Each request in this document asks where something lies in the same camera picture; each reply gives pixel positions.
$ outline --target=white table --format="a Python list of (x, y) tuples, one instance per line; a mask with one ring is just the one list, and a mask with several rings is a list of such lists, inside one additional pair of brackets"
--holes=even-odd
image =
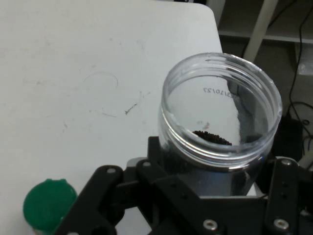
[[(167, 72), (222, 50), (213, 13), (199, 4), (0, 3), (0, 227), (33, 234), (22, 215), (33, 186), (65, 178), (80, 192), (97, 167), (146, 156)], [(145, 234), (135, 220), (118, 231)]]

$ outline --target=dark granular material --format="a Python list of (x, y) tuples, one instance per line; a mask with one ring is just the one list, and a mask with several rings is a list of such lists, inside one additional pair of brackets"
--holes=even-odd
[(214, 135), (214, 134), (208, 133), (207, 131), (194, 131), (193, 133), (199, 136), (200, 138), (204, 139), (205, 141), (223, 144), (223, 145), (232, 145), (232, 143), (221, 138), (219, 135)]

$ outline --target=bolt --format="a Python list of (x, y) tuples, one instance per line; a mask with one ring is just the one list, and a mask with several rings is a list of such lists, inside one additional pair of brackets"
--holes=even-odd
[(151, 163), (150, 162), (144, 162), (142, 165), (143, 166), (151, 166)]
[(211, 231), (217, 230), (217, 223), (214, 220), (212, 220), (212, 219), (206, 219), (203, 222), (203, 226), (206, 229), (211, 230)]
[(109, 168), (107, 170), (107, 173), (109, 173), (109, 174), (112, 174), (112, 173), (115, 173), (115, 172), (116, 172), (116, 170), (114, 168)]
[(274, 226), (281, 230), (287, 230), (289, 228), (289, 223), (284, 219), (276, 219), (274, 220)]
[(282, 160), (282, 164), (284, 164), (284, 165), (291, 165), (291, 161), (288, 160), (288, 159), (284, 159), (284, 160)]

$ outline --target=clear plastic jar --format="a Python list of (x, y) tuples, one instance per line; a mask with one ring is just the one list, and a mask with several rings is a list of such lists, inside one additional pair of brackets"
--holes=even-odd
[[(163, 85), (161, 164), (199, 196), (246, 195), (271, 149), (281, 113), (276, 86), (251, 62), (222, 53), (191, 56)], [(206, 141), (194, 131), (232, 145)]]

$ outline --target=container with green lid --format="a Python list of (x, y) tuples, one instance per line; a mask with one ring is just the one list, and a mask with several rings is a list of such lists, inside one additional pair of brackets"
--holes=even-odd
[(34, 230), (51, 235), (76, 197), (75, 189), (65, 179), (47, 179), (27, 194), (23, 205), (24, 217)]

